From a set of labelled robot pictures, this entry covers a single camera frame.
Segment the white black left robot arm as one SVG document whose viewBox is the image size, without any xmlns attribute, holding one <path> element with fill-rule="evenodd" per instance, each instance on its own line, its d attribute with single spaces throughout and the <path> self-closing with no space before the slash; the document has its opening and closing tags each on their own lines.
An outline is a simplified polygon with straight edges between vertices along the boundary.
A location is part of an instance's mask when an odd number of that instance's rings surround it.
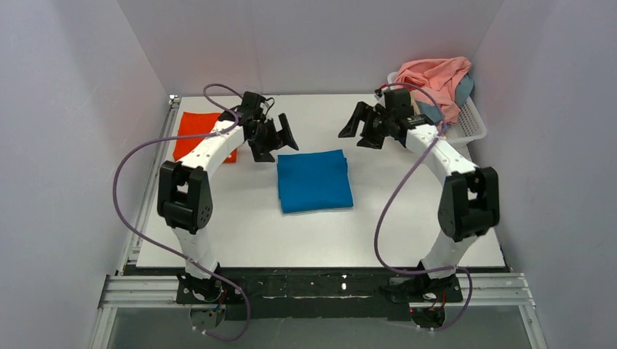
<svg viewBox="0 0 617 349">
<path fill-rule="evenodd" d="M 159 169 L 157 213 L 180 243 L 186 259 L 186 273 L 193 279 L 207 280 L 219 266 L 206 226 L 213 216 L 211 176 L 232 151 L 247 143 L 256 162 L 272 162 L 272 151 L 299 149 L 286 114 L 273 119 L 249 117 L 240 124 L 223 119 L 213 133 L 204 138 L 179 161 L 166 161 Z"/>
</svg>

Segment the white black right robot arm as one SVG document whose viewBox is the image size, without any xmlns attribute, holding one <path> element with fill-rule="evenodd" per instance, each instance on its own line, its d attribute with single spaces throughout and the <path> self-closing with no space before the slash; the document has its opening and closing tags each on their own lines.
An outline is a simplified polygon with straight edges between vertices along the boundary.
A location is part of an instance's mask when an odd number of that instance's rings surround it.
<svg viewBox="0 0 617 349">
<path fill-rule="evenodd" d="M 409 102 L 356 104 L 340 138 L 360 136 L 359 147 L 380 149 L 387 137 L 399 141 L 418 160 L 403 177 L 406 183 L 425 164 L 439 180 L 442 193 L 437 209 L 438 236 L 428 254 L 408 275 L 447 278 L 460 267 L 471 245 L 500 220 L 498 174 L 464 158 L 441 135 L 442 128 L 429 118 L 412 113 Z"/>
</svg>

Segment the folded orange t shirt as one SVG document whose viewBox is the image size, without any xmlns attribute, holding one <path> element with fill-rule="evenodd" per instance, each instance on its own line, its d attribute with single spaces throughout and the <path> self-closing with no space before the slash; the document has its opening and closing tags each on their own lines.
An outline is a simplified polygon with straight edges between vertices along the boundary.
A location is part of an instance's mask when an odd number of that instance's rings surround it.
<svg viewBox="0 0 617 349">
<path fill-rule="evenodd" d="M 184 112 L 180 118 L 178 136 L 210 133 L 219 116 L 220 113 Z M 174 160 L 179 161 L 188 155 L 201 141 L 203 141 L 203 138 L 177 140 L 173 151 Z"/>
</svg>

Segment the white plastic laundry basket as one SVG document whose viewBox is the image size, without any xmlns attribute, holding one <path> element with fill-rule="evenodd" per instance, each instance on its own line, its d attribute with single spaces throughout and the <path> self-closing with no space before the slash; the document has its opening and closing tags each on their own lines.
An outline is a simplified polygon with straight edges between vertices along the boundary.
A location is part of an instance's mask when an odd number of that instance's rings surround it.
<svg viewBox="0 0 617 349">
<path fill-rule="evenodd" d="M 467 146 L 470 142 L 486 136 L 486 126 L 471 97 L 466 100 L 465 106 L 458 114 L 458 120 L 447 128 L 447 141 L 454 148 Z"/>
</svg>

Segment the grey blue t shirt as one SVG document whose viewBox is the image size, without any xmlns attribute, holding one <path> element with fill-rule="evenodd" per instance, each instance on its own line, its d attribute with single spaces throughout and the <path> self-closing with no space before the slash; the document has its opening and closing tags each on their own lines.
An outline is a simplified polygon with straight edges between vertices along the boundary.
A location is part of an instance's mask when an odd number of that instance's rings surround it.
<svg viewBox="0 0 617 349">
<path fill-rule="evenodd" d="M 474 80 L 467 73 L 458 83 L 458 86 L 455 88 L 454 94 L 454 103 L 456 105 L 456 109 L 453 109 L 452 105 L 440 104 L 439 107 L 435 106 L 431 102 L 423 102 L 417 100 L 417 105 L 419 108 L 419 112 L 421 114 L 426 115 L 430 118 L 435 124 L 439 125 L 444 120 L 439 113 L 441 110 L 447 116 L 447 124 L 455 124 L 458 120 L 458 113 L 462 111 L 462 107 L 465 106 L 466 100 L 470 97 L 471 92 L 474 88 Z"/>
</svg>

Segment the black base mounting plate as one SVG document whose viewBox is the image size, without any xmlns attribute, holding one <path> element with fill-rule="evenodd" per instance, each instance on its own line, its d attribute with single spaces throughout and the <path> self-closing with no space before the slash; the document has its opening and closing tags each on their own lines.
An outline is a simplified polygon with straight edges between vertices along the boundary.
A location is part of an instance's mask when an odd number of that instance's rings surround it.
<svg viewBox="0 0 617 349">
<path fill-rule="evenodd" d="M 262 318 L 386 318 L 409 321 L 421 308 L 462 304 L 459 280 L 385 268 L 218 268 L 201 280 L 179 273 L 176 302 L 218 309 L 227 320 Z"/>
</svg>

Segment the aluminium frame rail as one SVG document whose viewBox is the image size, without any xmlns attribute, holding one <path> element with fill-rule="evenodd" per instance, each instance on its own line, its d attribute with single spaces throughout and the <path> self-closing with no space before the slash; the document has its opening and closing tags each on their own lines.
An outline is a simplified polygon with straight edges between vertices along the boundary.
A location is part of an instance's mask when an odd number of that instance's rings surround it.
<svg viewBox="0 0 617 349">
<path fill-rule="evenodd" d="M 523 273 L 473 273 L 471 306 L 517 306 L 532 348 L 546 348 L 536 315 L 536 302 Z M 179 281 L 174 276 L 109 276 L 97 304 L 98 315 L 90 347 L 108 344 L 116 310 L 179 308 Z"/>
</svg>

